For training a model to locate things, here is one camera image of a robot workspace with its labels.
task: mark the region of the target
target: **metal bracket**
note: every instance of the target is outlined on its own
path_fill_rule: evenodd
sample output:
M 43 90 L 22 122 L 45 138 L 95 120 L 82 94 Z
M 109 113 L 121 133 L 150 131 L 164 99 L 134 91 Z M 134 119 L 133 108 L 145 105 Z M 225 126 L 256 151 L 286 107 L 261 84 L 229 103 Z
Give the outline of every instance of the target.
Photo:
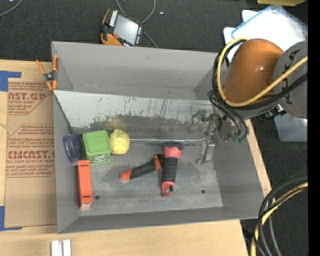
M 196 160 L 199 165 L 211 161 L 214 154 L 217 139 L 214 136 L 202 139 L 201 156 Z
M 71 240 L 51 241 L 50 256 L 71 256 Z

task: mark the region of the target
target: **box cutter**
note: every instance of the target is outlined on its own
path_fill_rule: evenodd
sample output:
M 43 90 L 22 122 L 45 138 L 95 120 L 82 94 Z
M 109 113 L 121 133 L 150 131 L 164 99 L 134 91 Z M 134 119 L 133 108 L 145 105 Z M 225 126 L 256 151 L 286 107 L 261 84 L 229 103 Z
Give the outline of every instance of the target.
M 164 160 L 165 158 L 162 154 L 156 154 L 149 162 L 120 173 L 120 180 L 123 183 L 127 183 L 129 180 L 159 170 L 164 166 Z

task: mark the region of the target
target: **cardboard sheet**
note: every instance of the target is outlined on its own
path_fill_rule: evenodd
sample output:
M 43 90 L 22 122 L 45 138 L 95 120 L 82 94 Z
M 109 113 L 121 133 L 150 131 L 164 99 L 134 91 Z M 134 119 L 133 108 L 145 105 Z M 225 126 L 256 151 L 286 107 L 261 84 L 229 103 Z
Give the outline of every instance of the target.
M 43 67 L 52 71 L 50 62 Z M 0 71 L 21 73 L 8 78 L 7 124 L 2 129 L 7 142 L 4 227 L 55 224 L 53 94 L 35 61 L 0 60 Z

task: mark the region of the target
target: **orange clamp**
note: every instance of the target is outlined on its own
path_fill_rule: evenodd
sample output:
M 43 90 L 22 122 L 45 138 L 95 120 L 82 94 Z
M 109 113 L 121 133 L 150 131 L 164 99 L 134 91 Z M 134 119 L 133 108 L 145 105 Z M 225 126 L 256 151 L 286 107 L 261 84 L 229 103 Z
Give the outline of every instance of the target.
M 59 56 L 55 55 L 53 57 L 52 72 L 50 72 L 50 73 L 46 73 L 44 67 L 42 66 L 42 64 L 40 63 L 39 60 L 36 60 L 35 62 L 38 65 L 40 72 L 43 74 L 43 76 L 44 76 L 44 78 L 46 80 L 46 85 L 48 86 L 50 91 L 56 90 L 57 89 L 57 85 L 58 85 L 57 80 L 56 80 L 56 74 L 57 74 L 58 69 L 59 69 Z

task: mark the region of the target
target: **yellow foam toy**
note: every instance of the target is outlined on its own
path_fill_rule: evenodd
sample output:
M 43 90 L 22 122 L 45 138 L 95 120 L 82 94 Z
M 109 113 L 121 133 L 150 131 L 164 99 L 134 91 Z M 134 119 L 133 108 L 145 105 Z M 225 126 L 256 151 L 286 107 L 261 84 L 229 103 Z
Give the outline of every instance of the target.
M 109 136 L 111 154 L 123 155 L 127 153 L 130 146 L 129 135 L 120 129 L 115 129 Z

